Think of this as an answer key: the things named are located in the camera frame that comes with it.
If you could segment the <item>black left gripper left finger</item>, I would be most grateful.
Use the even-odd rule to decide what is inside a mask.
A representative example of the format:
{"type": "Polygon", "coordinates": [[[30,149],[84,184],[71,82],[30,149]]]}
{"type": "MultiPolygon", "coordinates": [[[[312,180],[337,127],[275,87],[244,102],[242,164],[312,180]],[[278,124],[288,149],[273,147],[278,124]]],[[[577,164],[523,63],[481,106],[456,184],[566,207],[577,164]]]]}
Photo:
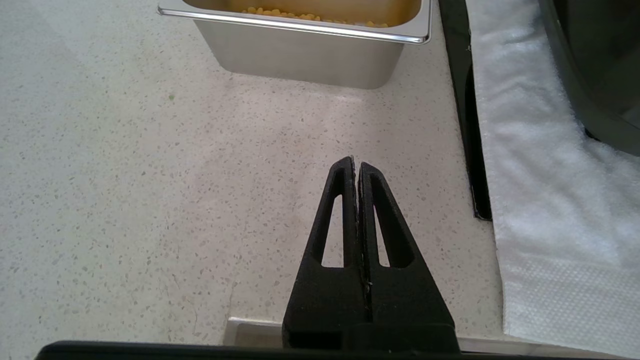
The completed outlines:
{"type": "Polygon", "coordinates": [[[354,159],[329,169],[282,321],[285,348],[343,348],[345,335],[368,319],[354,159]],[[336,198],[342,203],[341,267],[322,264],[336,198]]]}

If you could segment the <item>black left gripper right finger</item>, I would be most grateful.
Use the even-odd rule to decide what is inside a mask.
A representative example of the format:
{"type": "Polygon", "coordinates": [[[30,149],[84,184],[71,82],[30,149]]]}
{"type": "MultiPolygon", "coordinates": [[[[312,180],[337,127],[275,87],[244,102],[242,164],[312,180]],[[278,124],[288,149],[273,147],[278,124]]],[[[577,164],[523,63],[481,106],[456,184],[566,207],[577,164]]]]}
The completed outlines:
{"type": "Polygon", "coordinates": [[[386,178],[359,168],[359,224],[367,323],[358,345],[368,348],[458,348],[455,322],[386,178]]]}

